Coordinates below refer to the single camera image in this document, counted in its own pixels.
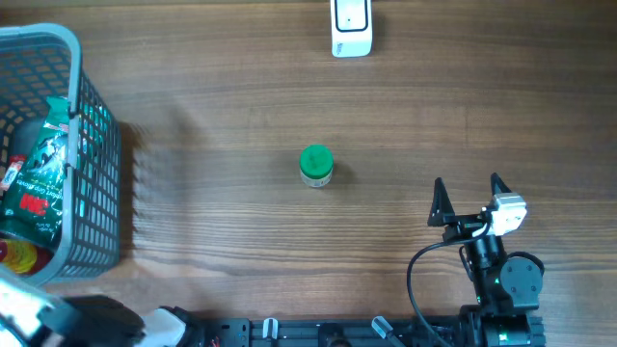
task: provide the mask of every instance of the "green packaging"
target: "green packaging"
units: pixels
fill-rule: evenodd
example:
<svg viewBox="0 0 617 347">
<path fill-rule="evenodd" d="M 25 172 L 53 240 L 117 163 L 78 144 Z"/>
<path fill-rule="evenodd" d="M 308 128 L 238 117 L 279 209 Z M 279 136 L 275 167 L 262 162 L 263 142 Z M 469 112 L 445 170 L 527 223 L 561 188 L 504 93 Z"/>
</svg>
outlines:
<svg viewBox="0 0 617 347">
<path fill-rule="evenodd" d="M 0 231 L 52 249 L 60 239 L 68 101 L 49 96 L 49 114 L 2 202 Z"/>
</svg>

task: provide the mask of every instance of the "red object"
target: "red object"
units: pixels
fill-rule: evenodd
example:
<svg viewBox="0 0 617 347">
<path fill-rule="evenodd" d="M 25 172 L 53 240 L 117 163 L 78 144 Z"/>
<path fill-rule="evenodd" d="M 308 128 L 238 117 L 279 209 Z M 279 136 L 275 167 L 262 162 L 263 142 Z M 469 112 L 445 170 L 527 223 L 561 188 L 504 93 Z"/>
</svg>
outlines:
<svg viewBox="0 0 617 347">
<path fill-rule="evenodd" d="M 9 165 L 16 162 L 25 162 L 26 156 L 23 154 L 12 155 L 9 157 Z"/>
</svg>

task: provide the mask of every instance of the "green bottle cap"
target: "green bottle cap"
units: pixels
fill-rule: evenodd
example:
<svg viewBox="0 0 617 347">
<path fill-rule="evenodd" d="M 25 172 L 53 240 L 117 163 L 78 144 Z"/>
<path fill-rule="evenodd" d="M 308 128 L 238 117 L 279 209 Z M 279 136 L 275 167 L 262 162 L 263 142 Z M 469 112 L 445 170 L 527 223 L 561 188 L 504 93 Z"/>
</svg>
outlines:
<svg viewBox="0 0 617 347">
<path fill-rule="evenodd" d="M 330 150 L 323 145 L 311 145 L 300 155 L 300 170 L 308 178 L 321 179 L 335 166 Z"/>
</svg>

